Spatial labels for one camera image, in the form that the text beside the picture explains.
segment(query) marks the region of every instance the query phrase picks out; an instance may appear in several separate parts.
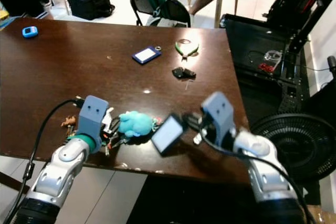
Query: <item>tile floor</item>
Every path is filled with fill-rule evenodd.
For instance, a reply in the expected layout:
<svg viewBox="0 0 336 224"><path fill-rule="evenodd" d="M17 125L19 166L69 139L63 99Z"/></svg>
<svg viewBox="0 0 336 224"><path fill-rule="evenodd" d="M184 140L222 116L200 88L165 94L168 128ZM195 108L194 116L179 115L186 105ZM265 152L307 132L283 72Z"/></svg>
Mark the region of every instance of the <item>tile floor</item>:
<svg viewBox="0 0 336 224"><path fill-rule="evenodd" d="M185 6L186 0L179 0ZM274 0L239 0L239 16L263 20L262 14L268 12ZM129 0L111 0L116 6L114 13L107 18L98 18L92 22L135 25L135 15ZM213 28L216 3L213 1L195 15L193 27ZM223 0L222 14L234 12L234 0ZM51 10L54 19L88 22L66 13L63 3ZM0 156L0 171L21 180L26 160ZM31 185L43 166L36 162ZM146 175L114 172L111 170L83 168L75 179L57 223L71 224L123 224L126 223L134 203L141 191ZM3 222L16 191L0 185L0 223Z"/></svg>

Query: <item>wire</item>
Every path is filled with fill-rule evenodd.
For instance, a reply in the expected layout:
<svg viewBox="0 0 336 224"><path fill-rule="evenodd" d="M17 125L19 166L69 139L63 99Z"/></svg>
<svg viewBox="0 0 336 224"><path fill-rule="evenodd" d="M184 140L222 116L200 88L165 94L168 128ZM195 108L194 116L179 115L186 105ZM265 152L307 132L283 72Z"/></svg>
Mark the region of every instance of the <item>wire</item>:
<svg viewBox="0 0 336 224"><path fill-rule="evenodd" d="M288 183L293 187L296 195L298 196L298 201L300 202L301 206L303 207L304 210L304 214L306 215L306 223L313 223L316 224L314 217L311 215L311 213L308 210L306 201L304 199L304 197L302 196L302 193L300 192L299 188L297 187L297 185L295 184L295 182L281 169L279 169L279 167L277 167L275 164L264 160L262 158L258 158L258 157L253 157L253 156L249 156L249 155L245 155L245 154L240 154L240 153L234 153L228 150L225 150L215 144L213 144L211 141L209 141L203 134L202 132L202 128L203 128L203 121L199 127L199 134L202 138L202 140L204 140L208 145L210 145L212 148L216 149L217 151L221 152L222 154L228 155L228 156L232 156L232 157L237 157L237 158L241 158L241 159L254 159L260 162L263 162L265 164L268 164L269 166L271 166L272 168L274 168L277 172L279 172L279 174L288 181Z"/></svg>
<svg viewBox="0 0 336 224"><path fill-rule="evenodd" d="M253 60L251 59L251 56L250 56L250 54L251 54L252 52L256 52L256 53L261 54L261 55L265 55L265 54L266 54L266 53L263 53L263 52L261 52L261 51L250 50L249 52L247 52L247 57L249 58L249 60L250 60L251 63L253 62ZM327 71L327 70L329 70L329 68L324 68L324 69L314 69L314 68L310 68L310 67L303 66L303 65L300 65L300 64L292 63L292 62L289 61L289 60L281 60L281 61L285 61L285 62L291 63L291 64L294 65L294 66L302 67L302 68L307 68L307 69L310 69L310 70L313 70L313 71L317 71L317 72L318 72L318 71Z"/></svg>
<svg viewBox="0 0 336 224"><path fill-rule="evenodd" d="M16 212L18 211L18 204L19 202L21 201L21 197L22 197L22 194L23 194L23 190L24 190L24 187L27 183L27 181L31 178L32 174L33 174L33 171L34 171L34 166L35 164L33 163L33 160L35 158L35 155L36 155L36 151L37 151L37 148L38 148L38 145L39 145L39 142L40 142L40 139L41 139L41 135L42 135L42 132L47 124L47 122L49 121L49 119L51 118L51 116L62 106L64 106L65 104L67 103L75 103L77 104L78 102L78 99L71 99L71 100L66 100L62 103L60 103L59 105L57 105L56 107L53 108L53 110L51 110L49 112L49 114L47 115L47 117L44 119L39 131L38 131L38 134L37 134L37 137L36 137L36 140L35 140L35 144L34 144L34 147L33 147L33 151L30 155L30 158L29 158L29 162L26 166L26 170L25 170L25 173L23 175L23 180L22 180L22 183L21 183L21 187L20 187L20 190L19 190L19 193L17 194L16 196L16 199L14 201L14 204L12 205L6 219L4 220L4 224L10 224L10 222L12 221L14 215L16 214Z"/></svg>

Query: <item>blue stuffed toy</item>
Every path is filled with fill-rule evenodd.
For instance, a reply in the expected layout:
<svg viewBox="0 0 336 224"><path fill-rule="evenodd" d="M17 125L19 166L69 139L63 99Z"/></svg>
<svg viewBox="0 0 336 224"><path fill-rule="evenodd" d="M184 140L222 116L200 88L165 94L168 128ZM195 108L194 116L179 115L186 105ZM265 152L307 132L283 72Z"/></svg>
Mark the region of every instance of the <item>blue stuffed toy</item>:
<svg viewBox="0 0 336 224"><path fill-rule="evenodd" d="M124 133L126 137L144 136L151 132L153 119L138 111L119 115L120 125L118 131Z"/></svg>

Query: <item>electric fan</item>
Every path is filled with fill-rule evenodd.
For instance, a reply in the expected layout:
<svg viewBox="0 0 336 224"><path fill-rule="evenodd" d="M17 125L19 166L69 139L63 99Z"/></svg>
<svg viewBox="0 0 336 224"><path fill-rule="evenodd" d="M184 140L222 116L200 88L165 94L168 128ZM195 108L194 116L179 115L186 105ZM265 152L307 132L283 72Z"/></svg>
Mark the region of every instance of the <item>electric fan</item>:
<svg viewBox="0 0 336 224"><path fill-rule="evenodd" d="M336 131L319 117L271 115L254 124L251 132L275 144L279 161L296 182L320 180L336 169Z"/></svg>

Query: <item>black chair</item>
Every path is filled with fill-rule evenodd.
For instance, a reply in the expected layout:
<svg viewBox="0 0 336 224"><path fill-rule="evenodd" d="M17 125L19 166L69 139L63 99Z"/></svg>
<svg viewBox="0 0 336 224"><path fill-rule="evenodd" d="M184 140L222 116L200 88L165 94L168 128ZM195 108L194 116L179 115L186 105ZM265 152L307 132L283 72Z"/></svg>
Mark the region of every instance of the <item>black chair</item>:
<svg viewBox="0 0 336 224"><path fill-rule="evenodd" d="M178 0L130 0L137 16L137 26L143 26L139 13L150 14L153 17L167 18L186 24L190 27L190 15Z"/></svg>

